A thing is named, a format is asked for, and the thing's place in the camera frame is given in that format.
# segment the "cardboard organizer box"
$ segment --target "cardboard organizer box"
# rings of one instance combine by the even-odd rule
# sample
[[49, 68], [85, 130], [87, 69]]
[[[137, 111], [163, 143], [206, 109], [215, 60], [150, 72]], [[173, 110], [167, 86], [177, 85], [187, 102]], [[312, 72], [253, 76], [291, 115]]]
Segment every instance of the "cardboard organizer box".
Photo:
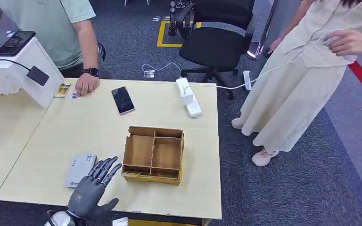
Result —
[[122, 176], [126, 180], [179, 185], [184, 133], [180, 129], [130, 127]]

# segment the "smartwatch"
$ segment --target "smartwatch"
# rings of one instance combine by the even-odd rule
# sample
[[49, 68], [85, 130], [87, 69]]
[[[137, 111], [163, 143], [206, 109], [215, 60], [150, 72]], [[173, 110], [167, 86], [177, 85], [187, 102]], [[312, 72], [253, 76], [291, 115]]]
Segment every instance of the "smartwatch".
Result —
[[81, 74], [88, 73], [94, 77], [97, 77], [99, 75], [99, 70], [97, 68], [86, 68]]

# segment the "phone screen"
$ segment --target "phone screen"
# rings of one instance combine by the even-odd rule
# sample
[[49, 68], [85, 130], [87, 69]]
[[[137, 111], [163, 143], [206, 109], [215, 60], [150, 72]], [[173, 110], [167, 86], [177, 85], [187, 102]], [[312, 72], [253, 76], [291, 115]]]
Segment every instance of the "phone screen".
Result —
[[28, 41], [35, 36], [35, 32], [18, 31], [0, 48], [0, 55], [16, 55]]
[[134, 104], [132, 103], [131, 97], [125, 87], [112, 90], [112, 95], [120, 114], [134, 110]]

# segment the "robotic thumb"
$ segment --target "robotic thumb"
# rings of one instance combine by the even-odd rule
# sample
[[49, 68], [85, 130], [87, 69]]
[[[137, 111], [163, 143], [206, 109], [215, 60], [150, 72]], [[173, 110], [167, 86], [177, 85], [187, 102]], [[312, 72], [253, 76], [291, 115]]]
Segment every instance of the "robotic thumb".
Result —
[[119, 200], [116, 198], [110, 201], [109, 203], [106, 203], [105, 205], [97, 206], [94, 213], [94, 218], [96, 219], [102, 214], [110, 212], [118, 204], [118, 201]]

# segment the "gray robotic hand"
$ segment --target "gray robotic hand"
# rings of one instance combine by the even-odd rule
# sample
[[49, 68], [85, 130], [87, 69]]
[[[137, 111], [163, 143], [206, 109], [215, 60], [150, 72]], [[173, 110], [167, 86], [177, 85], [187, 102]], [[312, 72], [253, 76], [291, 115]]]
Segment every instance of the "gray robotic hand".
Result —
[[83, 224], [84, 220], [96, 219], [113, 209], [119, 201], [117, 198], [102, 206], [98, 206], [98, 202], [112, 177], [121, 168], [119, 163], [109, 172], [116, 160], [117, 156], [97, 162], [74, 190], [68, 203], [68, 210], [54, 215], [48, 211], [50, 219], [45, 225], [77, 226]]

